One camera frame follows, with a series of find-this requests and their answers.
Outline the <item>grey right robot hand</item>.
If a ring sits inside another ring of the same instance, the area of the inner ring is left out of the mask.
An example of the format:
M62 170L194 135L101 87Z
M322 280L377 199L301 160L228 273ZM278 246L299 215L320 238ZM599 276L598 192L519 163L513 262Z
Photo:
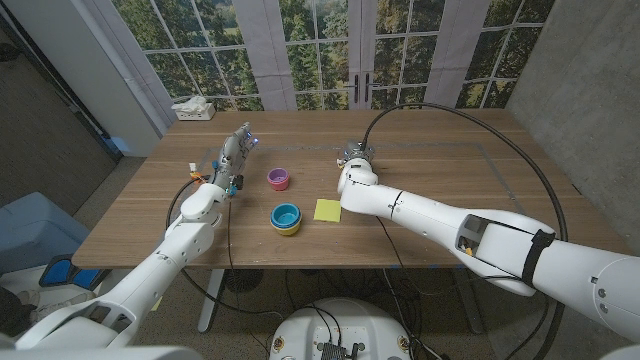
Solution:
M371 164L375 156L375 149L369 145L364 147L361 142L348 140L339 153L336 163L339 168L343 168L347 162L354 159L361 159Z

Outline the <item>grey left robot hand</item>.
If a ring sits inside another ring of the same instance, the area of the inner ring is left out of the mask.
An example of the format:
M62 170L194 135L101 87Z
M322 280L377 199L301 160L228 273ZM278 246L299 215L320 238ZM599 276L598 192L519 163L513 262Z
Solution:
M251 134L251 124L243 123L226 138L218 158L214 161L214 172L208 182L231 194L232 189L237 186L236 179L242 177L249 152L258 142L259 140Z

